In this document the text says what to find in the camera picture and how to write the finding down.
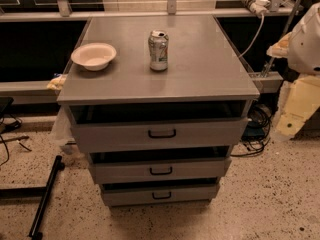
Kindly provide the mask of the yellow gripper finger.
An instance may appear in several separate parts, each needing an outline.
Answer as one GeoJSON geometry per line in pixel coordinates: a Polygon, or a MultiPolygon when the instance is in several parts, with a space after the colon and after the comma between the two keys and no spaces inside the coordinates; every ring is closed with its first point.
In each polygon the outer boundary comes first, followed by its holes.
{"type": "Polygon", "coordinates": [[[320,108],[320,78],[300,76],[285,81],[280,89],[275,132],[281,139],[293,138],[320,108]]]}
{"type": "Polygon", "coordinates": [[[266,54],[274,58],[287,58],[289,54],[289,41],[291,33],[284,35],[277,43],[270,46],[266,54]]]}

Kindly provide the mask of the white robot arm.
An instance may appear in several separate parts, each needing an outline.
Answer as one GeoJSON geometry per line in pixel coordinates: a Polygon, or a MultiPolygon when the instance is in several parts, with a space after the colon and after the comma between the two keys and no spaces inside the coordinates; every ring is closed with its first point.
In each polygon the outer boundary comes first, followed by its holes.
{"type": "Polygon", "coordinates": [[[280,89],[272,136],[294,138],[320,107],[320,3],[313,4],[293,30],[270,46],[267,54],[286,58],[299,74],[280,89]]]}

